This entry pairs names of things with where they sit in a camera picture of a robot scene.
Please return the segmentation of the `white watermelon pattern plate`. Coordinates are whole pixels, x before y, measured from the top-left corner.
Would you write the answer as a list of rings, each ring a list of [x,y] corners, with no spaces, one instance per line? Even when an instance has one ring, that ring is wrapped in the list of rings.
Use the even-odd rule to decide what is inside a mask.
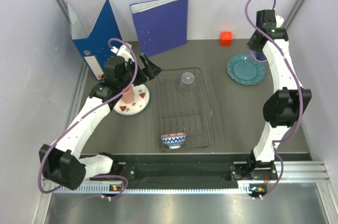
[[[121,99],[114,106],[114,111],[120,115],[132,116],[143,111],[150,100],[149,89],[144,85],[134,86],[134,102],[131,104],[125,104]]]

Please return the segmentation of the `pink plastic cup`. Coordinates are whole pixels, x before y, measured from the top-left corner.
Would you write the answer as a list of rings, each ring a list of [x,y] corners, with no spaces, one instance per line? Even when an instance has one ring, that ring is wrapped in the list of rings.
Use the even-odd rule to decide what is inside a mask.
[[[131,104],[134,102],[133,85],[131,85],[122,95],[122,101],[125,104]]]

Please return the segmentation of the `clear glass tumbler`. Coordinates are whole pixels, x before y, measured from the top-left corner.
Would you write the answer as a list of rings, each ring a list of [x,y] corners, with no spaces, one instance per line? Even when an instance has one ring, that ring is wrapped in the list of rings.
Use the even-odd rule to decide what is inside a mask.
[[[185,72],[181,75],[179,90],[185,95],[192,95],[196,91],[195,75]]]

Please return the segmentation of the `teal ornate plate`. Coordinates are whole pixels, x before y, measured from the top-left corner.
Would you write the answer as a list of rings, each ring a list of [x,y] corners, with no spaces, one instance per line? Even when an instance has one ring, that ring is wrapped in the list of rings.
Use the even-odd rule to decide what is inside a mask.
[[[265,65],[255,61],[250,53],[238,54],[229,59],[227,71],[234,81],[246,86],[258,84],[266,75]]]

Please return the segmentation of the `purple plastic cup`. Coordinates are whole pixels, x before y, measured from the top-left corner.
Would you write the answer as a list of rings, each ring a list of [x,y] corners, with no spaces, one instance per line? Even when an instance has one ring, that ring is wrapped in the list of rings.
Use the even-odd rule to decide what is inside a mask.
[[[251,51],[250,56],[253,62],[259,63],[267,62],[267,58],[262,52]]]

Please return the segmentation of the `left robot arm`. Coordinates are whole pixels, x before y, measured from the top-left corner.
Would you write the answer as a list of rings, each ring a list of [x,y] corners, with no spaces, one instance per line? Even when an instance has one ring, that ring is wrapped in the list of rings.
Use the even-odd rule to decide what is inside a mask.
[[[70,190],[77,189],[89,178],[106,177],[114,180],[120,168],[110,154],[81,158],[87,140],[99,123],[114,109],[122,95],[131,87],[138,87],[155,79],[163,69],[153,64],[145,54],[139,56],[144,65],[140,68],[135,55],[110,57],[105,64],[101,80],[96,84],[82,110],[52,145],[44,144],[39,150],[40,167],[38,188],[42,193],[42,179],[52,181]]]

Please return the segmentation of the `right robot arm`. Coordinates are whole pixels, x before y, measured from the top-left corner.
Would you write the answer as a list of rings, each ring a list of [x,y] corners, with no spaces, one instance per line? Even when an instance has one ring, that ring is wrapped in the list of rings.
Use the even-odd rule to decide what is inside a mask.
[[[266,57],[273,79],[273,94],[263,107],[265,126],[246,167],[248,176],[254,180],[271,171],[278,145],[286,141],[284,136],[291,127],[299,129],[312,98],[311,90],[303,88],[294,71],[289,37],[281,26],[283,21],[274,9],[258,11],[255,32],[247,43],[251,51]]]

